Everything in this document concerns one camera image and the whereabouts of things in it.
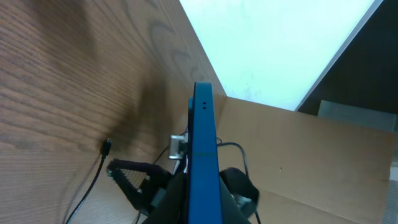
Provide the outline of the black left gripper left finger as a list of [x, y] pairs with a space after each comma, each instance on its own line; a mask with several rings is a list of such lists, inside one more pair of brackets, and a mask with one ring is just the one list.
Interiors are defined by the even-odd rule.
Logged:
[[186, 222], [187, 174], [174, 177], [156, 209], [142, 224], [182, 224]]

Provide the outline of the cardboard side panel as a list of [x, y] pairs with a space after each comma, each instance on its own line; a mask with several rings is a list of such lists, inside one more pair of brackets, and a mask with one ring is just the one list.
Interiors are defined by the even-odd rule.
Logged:
[[221, 169], [249, 172], [263, 223], [380, 223], [392, 133], [229, 98], [217, 135]]

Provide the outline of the blue Galaxy smartphone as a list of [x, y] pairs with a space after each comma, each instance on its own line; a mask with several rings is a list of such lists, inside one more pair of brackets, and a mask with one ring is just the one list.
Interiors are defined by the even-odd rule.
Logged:
[[187, 222], [222, 223], [215, 109], [211, 83], [196, 82], [190, 112]]

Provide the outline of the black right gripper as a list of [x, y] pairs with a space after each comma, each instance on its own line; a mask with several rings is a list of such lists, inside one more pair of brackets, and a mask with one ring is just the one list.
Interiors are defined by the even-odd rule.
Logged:
[[172, 178], [161, 166], [146, 162], [114, 159], [107, 170], [131, 205], [144, 215], [159, 205]]

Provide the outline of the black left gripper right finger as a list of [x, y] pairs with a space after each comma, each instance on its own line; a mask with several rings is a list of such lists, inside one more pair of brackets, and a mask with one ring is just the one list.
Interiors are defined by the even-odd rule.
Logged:
[[221, 178], [220, 191], [223, 224], [251, 224], [236, 205], [232, 195]]

